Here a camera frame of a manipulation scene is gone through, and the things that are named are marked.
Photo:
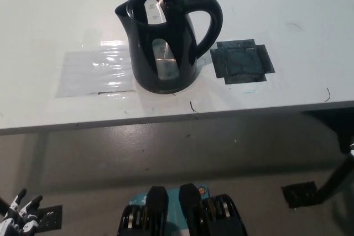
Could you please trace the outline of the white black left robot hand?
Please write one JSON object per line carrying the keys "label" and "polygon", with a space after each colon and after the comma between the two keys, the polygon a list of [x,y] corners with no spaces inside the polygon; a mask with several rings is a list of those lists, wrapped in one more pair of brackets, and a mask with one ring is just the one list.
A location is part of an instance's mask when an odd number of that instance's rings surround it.
{"label": "white black left robot hand", "polygon": [[33,236],[36,234],[39,226],[38,209],[43,196],[36,196],[20,209],[20,203],[26,193],[27,190],[23,188],[9,205],[1,220],[2,236]]}

